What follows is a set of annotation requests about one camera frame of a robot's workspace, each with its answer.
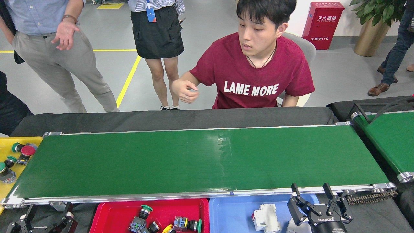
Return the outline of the seated person's right hand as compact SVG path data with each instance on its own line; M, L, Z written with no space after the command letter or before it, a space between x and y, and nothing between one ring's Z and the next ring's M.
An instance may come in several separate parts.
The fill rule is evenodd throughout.
M191 104L193 103L199 96L198 92L198 85L200 82L195 79L194 80L186 80L186 79L177 79L173 82L173 91L179 97L182 102Z

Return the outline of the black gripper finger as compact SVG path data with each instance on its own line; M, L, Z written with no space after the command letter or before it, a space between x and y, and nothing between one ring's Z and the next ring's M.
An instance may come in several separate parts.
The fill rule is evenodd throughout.
M36 206L30 205L25 215L22 215L18 222L12 222L9 224L7 233L34 233L31 221L36 213Z
M63 211L63 217L61 221L53 227L50 227L49 233L74 233L78 223L74 220L74 215L72 214L73 204L67 202L65 204L65 209Z

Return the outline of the standing person's left hand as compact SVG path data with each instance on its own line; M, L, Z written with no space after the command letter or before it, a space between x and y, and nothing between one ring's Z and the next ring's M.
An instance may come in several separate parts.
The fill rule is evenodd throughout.
M59 50L70 50L74 46L74 33L76 31L80 31L80 29L74 23L74 20L71 18L65 18L58 25L56 36L51 43L58 43L56 48Z

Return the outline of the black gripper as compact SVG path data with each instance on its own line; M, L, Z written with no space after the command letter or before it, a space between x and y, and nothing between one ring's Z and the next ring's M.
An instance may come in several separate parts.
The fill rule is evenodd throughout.
M347 210L349 204L346 197L351 194L348 190L338 196L328 183L324 183L323 189L329 199L328 205L315 206L300 196L296 183L292 184L291 189L293 193L287 206L297 226L309 217L312 233L347 233L344 223L348 224L354 219L351 211Z

